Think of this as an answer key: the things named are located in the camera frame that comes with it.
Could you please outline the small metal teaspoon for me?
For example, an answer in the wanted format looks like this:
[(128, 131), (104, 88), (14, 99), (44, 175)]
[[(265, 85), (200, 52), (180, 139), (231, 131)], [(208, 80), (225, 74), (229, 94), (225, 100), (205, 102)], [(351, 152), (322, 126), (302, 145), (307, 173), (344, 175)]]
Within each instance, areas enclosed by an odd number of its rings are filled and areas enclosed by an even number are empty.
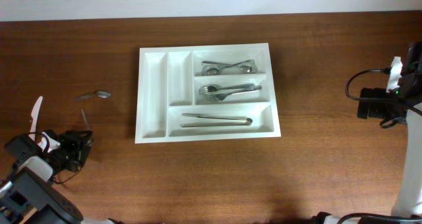
[(83, 121), (84, 121), (84, 126), (85, 126), (85, 129), (86, 129), (86, 130), (90, 130), (90, 125), (89, 125), (89, 123), (88, 123), (88, 119), (87, 119), (87, 117), (86, 117), (86, 113), (85, 113), (84, 109), (81, 109), (81, 115), (82, 115), (82, 119), (83, 119)]
[(84, 94), (84, 95), (78, 96), (78, 97), (75, 98), (75, 101), (81, 101), (81, 100), (88, 99), (88, 98), (91, 98), (91, 97), (94, 97), (94, 96), (97, 96), (99, 98), (110, 98), (111, 94), (109, 92), (98, 90), (96, 92), (92, 92), (92, 93), (89, 93), (89, 94)]

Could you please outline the metal tweezers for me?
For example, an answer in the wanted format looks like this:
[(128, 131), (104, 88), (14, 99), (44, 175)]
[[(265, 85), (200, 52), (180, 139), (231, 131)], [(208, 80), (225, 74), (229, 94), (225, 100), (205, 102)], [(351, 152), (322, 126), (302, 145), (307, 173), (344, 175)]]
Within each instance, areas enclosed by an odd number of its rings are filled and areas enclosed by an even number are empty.
[(206, 115), (196, 113), (184, 113), (183, 117), (192, 117), (198, 119), (199, 122), (182, 123), (182, 128), (199, 128), (199, 127), (212, 127), (212, 126), (249, 126), (252, 125), (253, 120), (249, 117), (229, 117)]

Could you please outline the metal fork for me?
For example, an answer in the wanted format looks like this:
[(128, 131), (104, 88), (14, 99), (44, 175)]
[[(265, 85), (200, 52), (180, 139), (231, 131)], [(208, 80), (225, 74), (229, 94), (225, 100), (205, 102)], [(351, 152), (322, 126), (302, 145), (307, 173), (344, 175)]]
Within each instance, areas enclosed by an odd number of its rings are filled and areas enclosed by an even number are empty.
[(226, 97), (228, 96), (232, 96), (232, 95), (237, 95), (237, 94), (244, 94), (244, 93), (249, 93), (249, 92), (256, 92), (262, 89), (261, 85), (255, 86), (253, 88), (245, 88), (242, 90), (237, 90), (234, 92), (229, 92), (229, 93), (222, 93), (222, 94), (208, 94), (206, 96), (206, 100), (207, 101), (211, 101), (211, 102), (221, 102), (223, 100), (225, 100)]
[(205, 86), (201, 86), (198, 89), (199, 94), (211, 94), (214, 92), (218, 92), (220, 90), (234, 90), (234, 89), (245, 89), (254, 87), (254, 84), (239, 84), (234, 86), (221, 86), (218, 84), (209, 84)]

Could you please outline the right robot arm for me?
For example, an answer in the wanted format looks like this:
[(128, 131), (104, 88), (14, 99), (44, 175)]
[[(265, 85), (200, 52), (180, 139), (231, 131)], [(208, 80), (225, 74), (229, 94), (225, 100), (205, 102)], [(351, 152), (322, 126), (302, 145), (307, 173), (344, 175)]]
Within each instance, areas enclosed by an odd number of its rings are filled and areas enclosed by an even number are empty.
[[(385, 88), (363, 88), (359, 96), (349, 93), (354, 79), (366, 73), (389, 76)], [(351, 213), (338, 217), (320, 212), (310, 223), (420, 223), (421, 222), (421, 42), (412, 43), (405, 62), (394, 58), (384, 69), (371, 69), (353, 75), (345, 86), (349, 99), (358, 101), (357, 116), (381, 120), (380, 128), (407, 126), (407, 150), (402, 185), (390, 215)]]

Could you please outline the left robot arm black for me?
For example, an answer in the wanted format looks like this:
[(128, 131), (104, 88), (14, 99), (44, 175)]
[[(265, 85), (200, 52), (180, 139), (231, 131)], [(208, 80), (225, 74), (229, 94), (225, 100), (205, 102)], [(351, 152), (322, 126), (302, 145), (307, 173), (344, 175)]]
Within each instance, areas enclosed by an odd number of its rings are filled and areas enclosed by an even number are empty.
[(1, 182), (2, 223), (118, 223), (114, 219), (83, 217), (78, 208), (54, 189), (64, 170), (77, 175), (90, 153), (93, 132), (52, 130), (13, 137), (5, 149), (16, 159)]

